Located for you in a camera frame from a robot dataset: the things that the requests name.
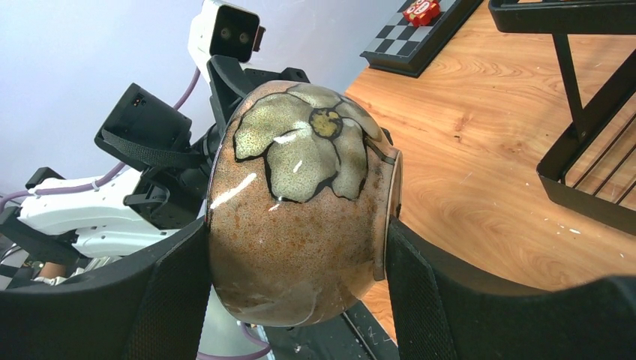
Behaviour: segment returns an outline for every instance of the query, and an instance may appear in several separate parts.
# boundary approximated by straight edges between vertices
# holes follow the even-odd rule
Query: wire rack
[[[570,34],[636,35],[636,0],[490,0],[501,32],[552,34],[572,123],[537,166],[548,197],[636,235],[636,50],[584,106]]]
[[[577,179],[564,181],[564,184],[572,184],[571,187],[576,190],[636,210],[636,193],[632,193],[636,187],[635,119],[636,112],[626,121],[622,121],[623,119],[617,115],[612,121],[617,124],[610,123],[605,128],[605,133],[601,133],[566,175],[568,180],[575,179],[578,175]],[[614,127],[618,129],[609,134],[608,130]]]

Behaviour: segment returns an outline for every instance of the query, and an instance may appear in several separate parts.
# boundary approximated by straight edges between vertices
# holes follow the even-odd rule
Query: checkered board
[[[370,68],[419,77],[482,2],[439,0],[440,14],[416,28],[402,14],[414,1],[406,0],[360,55]]]

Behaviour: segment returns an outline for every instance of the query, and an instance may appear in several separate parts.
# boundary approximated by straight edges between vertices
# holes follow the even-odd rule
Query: ceramic bowl
[[[304,326],[382,280],[402,157],[357,103],[271,81],[232,115],[208,191],[212,283],[238,320]]]

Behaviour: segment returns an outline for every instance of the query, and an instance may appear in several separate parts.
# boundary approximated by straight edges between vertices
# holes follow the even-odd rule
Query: camera
[[[207,63],[212,56],[247,63],[252,52],[259,50],[264,31],[255,13],[224,1],[205,0],[190,24],[187,50],[209,83]]]

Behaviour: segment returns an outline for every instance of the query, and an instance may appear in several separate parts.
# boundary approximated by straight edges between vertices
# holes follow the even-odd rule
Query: wood grain
[[[570,40],[584,104],[636,47]],[[499,33],[485,1],[418,79],[367,69],[347,95],[403,151],[402,220],[427,241],[546,290],[636,274],[634,236],[552,203],[536,175],[571,122],[550,35]],[[363,302],[395,339],[386,282]]]

